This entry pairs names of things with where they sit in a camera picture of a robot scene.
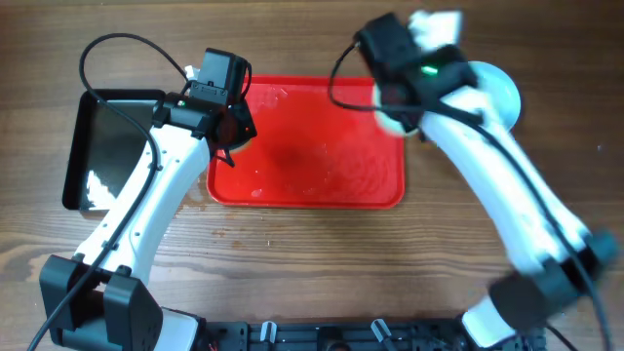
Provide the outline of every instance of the black cable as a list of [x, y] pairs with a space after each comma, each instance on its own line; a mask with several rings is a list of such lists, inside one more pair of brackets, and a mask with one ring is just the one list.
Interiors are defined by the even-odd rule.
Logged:
[[554, 336], [557, 337], [557, 339], [563, 344], [565, 345], [565, 347], [567, 347], [569, 349], [569, 351], [578, 351], [578, 349], [576, 348], [576, 346], [572, 345], [572, 343], [560, 332], [558, 331], [555, 327], [553, 327], [551, 324], [546, 324], [546, 326], [544, 326], [544, 328], [546, 328], [547, 330], [549, 330]]
[[182, 91], [179, 92], [180, 95], [184, 95], [186, 94], [186, 91], [191, 87], [191, 85], [193, 84], [193, 82], [195, 82], [194, 80], [187, 80], [186, 83], [184, 83], [184, 88], [182, 88]]
[[247, 92], [250, 90], [250, 86], [252, 85], [252, 64], [247, 62], [247, 86], [245, 90], [241, 94], [241, 101], [245, 99], [247, 96]]
[[[340, 58], [335, 62], [335, 66], [333, 67], [333, 70], [331, 71], [330, 84], [328, 86], [328, 94], [330, 96], [331, 101], [340, 107], [348, 108], [348, 109], [352, 109], [356, 111], [380, 111], [380, 112], [385, 112], [385, 113], [414, 111], [415, 108], [413, 106], [405, 106], [405, 108], [403, 106], [359, 106], [359, 105], [352, 105], [349, 103], [338, 101], [333, 97], [333, 80], [337, 74], [338, 68], [344, 61], [344, 58], [351, 51], [353, 51], [355, 47], [356, 47], [356, 44], [351, 44], [344, 51], [344, 53], [342, 53]], [[513, 169], [516, 171], [516, 173], [520, 176], [520, 178], [526, 184], [526, 187], [528, 188], [531, 195], [535, 199], [535, 202], [537, 203], [538, 207], [544, 213], [544, 216], [546, 217], [548, 224], [553, 228], [553, 231], [555, 232], [555, 236], [559, 239], [559, 241], [564, 246], [565, 250], [567, 251], [567, 254], [569, 255], [569, 258], [572, 260], [572, 263], [574, 264], [574, 267], [578, 271], [578, 274], [580, 275], [581, 280], [583, 281], [583, 285], [585, 286], [585, 289], [587, 289], [587, 294], [591, 298], [592, 303], [594, 304], [594, 312], [596, 313], [596, 319], [598, 320], [598, 323], [600, 325], [601, 335], [603, 338], [603, 348], [605, 351], [612, 351], [613, 348], [612, 348], [612, 343], [611, 343], [611, 334], [610, 334], [610, 330], [608, 327], [608, 321], [606, 319], [606, 313], [605, 313], [605, 308], [603, 307], [603, 302], [601, 301], [598, 295], [598, 292], [596, 291], [596, 287], [594, 286], [592, 279], [590, 278], [589, 274], [585, 270], [585, 267], [583, 267], [583, 264], [578, 258], [578, 255], [576, 254], [576, 250], [567, 240], [566, 235], [562, 231], [562, 228], [560, 227], [560, 225], [557, 223], [557, 220], [555, 219], [553, 214], [550, 212], [550, 209], [546, 205], [546, 202], [544, 201], [544, 199], [542, 199], [541, 195], [539, 194], [539, 191], [537, 191], [537, 189], [535, 188], [535, 185], [532, 183], [528, 175], [525, 173], [525, 171], [520, 166], [520, 164], [518, 164], [518, 161], [516, 161], [516, 159], [509, 153], [509, 151], [507, 151], [507, 149], [505, 149], [505, 147], [500, 144], [498, 139], [496, 139], [488, 131], [483, 129], [479, 124], [475, 123], [473, 119], [465, 118], [464, 115], [455, 113], [455, 111], [460, 111], [460, 110], [458, 109], [454, 109], [454, 111], [448, 110], [446, 111], [446, 113], [440, 113], [436, 110], [433, 110], [430, 112], [440, 113], [446, 117], [449, 117], [457, 122], [463, 123], [464, 125], [470, 127], [475, 132], [479, 133], [483, 138], [485, 138], [486, 141], [489, 142], [492, 145], [492, 147], [494, 147], [498, 152], [500, 152], [502, 156], [507, 160], [507, 162], [511, 164]]]
[[104, 98], [102, 98], [91, 87], [91, 85], [87, 81], [87, 77], [85, 76], [85, 60], [87, 58], [87, 54], [89, 53], [89, 51], [95, 45], [101, 43], [104, 40], [111, 39], [111, 38], [130, 38], [130, 39], [135, 39], [135, 40], [138, 40], [142, 43], [149, 45], [150, 47], [152, 47], [153, 49], [161, 53], [175, 67], [175, 69], [177, 69], [177, 71], [180, 72], [180, 74], [184, 77], [184, 79], [186, 79], [186, 75], [184, 74], [184, 71], [182, 70], [182, 68], [180, 68], [180, 66], [174, 61], [172, 57], [169, 56], [169, 54], [167, 54], [163, 49], [161, 49], [156, 44], [152, 43], [151, 41], [147, 39], [139, 37], [138, 35], [127, 34], [127, 33], [111, 33], [111, 34], [103, 35], [99, 37], [98, 39], [94, 40], [93, 42], [91, 42], [91, 44], [89, 44], [83, 51], [82, 56], [80, 57], [80, 65], [78, 68], [80, 72], [80, 80], [82, 81], [82, 84], [85, 86], [87, 91], [97, 100], [98, 103], [103, 104], [104, 106], [111, 109], [113, 112], [122, 116], [128, 123], [133, 125], [147, 139], [147, 143], [149, 144], [149, 148], [151, 151], [152, 163], [150, 165], [149, 173], [147, 174], [147, 179], [145, 180], [145, 183], [143, 184], [140, 191], [138, 192], [138, 195], [136, 195], [135, 201], [132, 203], [132, 205], [126, 212], [126, 215], [122, 218], [121, 222], [119, 223], [119, 225], [117, 226], [113, 234], [110, 236], [108, 243], [101, 250], [101, 252], [96, 257], [94, 262], [91, 264], [87, 272], [83, 274], [82, 277], [80, 277], [80, 279], [78, 280], [78, 282], [76, 282], [76, 284], [71, 288], [71, 290], [69, 290], [67, 295], [60, 301], [57, 308], [52, 312], [52, 314], [50, 314], [50, 317], [48, 317], [46, 322], [41, 326], [39, 331], [35, 334], [34, 338], [30, 342], [30, 346], [28, 346], [28, 351], [33, 351], [34, 349], [37, 348], [37, 345], [39, 344], [43, 336], [46, 334], [46, 331], [50, 328], [50, 326], [55, 321], [55, 319], [59, 316], [62, 309], [71, 302], [74, 296], [82, 289], [82, 287], [85, 285], [85, 283], [87, 283], [89, 278], [91, 278], [92, 274], [96, 271], [96, 269], [99, 268], [99, 265], [104, 261], [104, 259], [110, 252], [112, 246], [117, 242], [117, 240], [123, 233], [123, 230], [125, 229], [126, 224], [128, 224], [128, 221], [132, 218], [133, 214], [137, 210], [137, 207], [140, 205], [141, 200], [147, 193], [147, 190], [149, 189], [149, 186], [151, 185], [151, 182], [154, 176], [156, 175], [156, 171], [158, 168], [158, 148], [156, 147], [156, 142], [154, 141], [154, 138], [152, 137], [152, 135], [134, 118], [130, 117], [124, 111], [120, 110], [119, 108], [115, 107], [113, 104], [109, 103]]

